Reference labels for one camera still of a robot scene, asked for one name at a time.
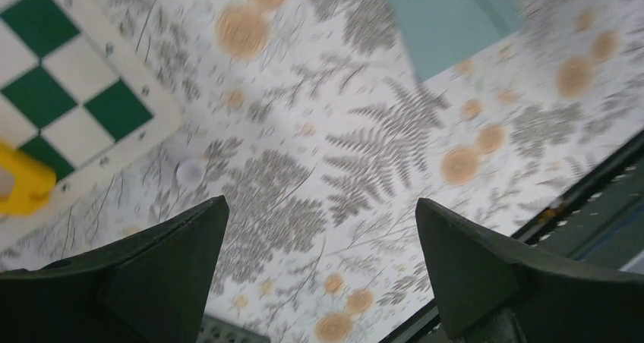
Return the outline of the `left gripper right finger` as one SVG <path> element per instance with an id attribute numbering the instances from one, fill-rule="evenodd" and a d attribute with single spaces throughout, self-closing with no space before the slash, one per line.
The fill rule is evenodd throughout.
<path id="1" fill-rule="evenodd" d="M 643 277 L 577 262 L 429 199 L 415 208 L 440 321 L 457 342 L 641 342 Z"/>

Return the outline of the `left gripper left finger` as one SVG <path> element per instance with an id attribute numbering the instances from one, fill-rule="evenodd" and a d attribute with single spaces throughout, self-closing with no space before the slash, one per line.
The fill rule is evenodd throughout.
<path id="1" fill-rule="evenodd" d="M 194 342 L 229 207 L 213 197 L 38 270 L 1 275 L 3 342 Z"/>

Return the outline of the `grey glue stick cap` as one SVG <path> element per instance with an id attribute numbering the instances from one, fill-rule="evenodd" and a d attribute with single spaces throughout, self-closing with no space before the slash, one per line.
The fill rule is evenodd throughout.
<path id="1" fill-rule="evenodd" d="M 184 159 L 175 167 L 175 179 L 184 186 L 199 185 L 207 173 L 207 162 L 203 159 Z"/>

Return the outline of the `teal green envelope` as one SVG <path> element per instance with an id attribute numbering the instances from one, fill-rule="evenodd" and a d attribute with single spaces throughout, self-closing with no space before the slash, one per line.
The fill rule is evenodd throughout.
<path id="1" fill-rule="evenodd" d="M 514 34 L 516 0 L 387 0 L 422 82 Z"/>

